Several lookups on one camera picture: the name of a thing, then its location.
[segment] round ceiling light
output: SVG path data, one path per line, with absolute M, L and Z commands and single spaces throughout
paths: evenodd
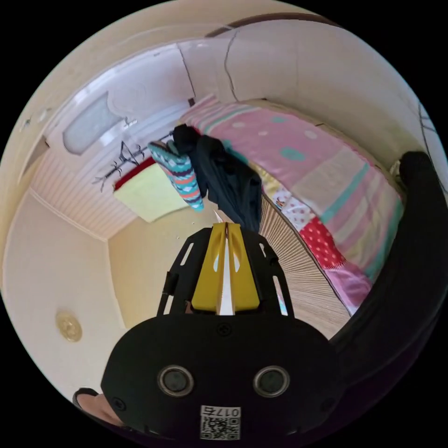
M 78 319 L 66 311 L 56 314 L 56 326 L 61 335 L 69 342 L 78 342 L 83 335 Z

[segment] wooden floor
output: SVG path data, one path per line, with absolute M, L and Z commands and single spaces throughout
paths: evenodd
M 232 222 L 217 207 L 216 213 L 224 221 Z M 264 196 L 260 234 L 267 239 L 279 257 L 291 294 L 295 317 L 312 325 L 330 339 L 344 326 L 350 316 L 301 243 L 296 230 Z

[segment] pink bedspread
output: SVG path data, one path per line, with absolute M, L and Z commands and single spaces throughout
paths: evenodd
M 208 96 L 182 121 L 278 181 L 271 198 L 352 315 L 377 278 L 403 213 L 382 173 L 354 148 L 294 116 Z

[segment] red towel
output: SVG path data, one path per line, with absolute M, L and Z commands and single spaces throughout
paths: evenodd
M 143 161 L 139 166 L 131 169 L 131 171 L 125 174 L 121 179 L 117 180 L 114 186 L 114 190 L 117 191 L 121 186 L 123 186 L 127 181 L 131 180 L 140 171 L 143 171 L 145 168 L 148 168 L 154 164 L 155 160 L 152 157 L 149 157 L 148 159 Z

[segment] hand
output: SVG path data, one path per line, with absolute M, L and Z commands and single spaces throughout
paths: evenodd
M 96 397 L 88 394 L 77 396 L 78 404 L 81 409 L 97 419 L 101 419 L 111 425 L 124 426 L 124 423 L 118 418 L 111 405 L 107 402 L 104 394 Z

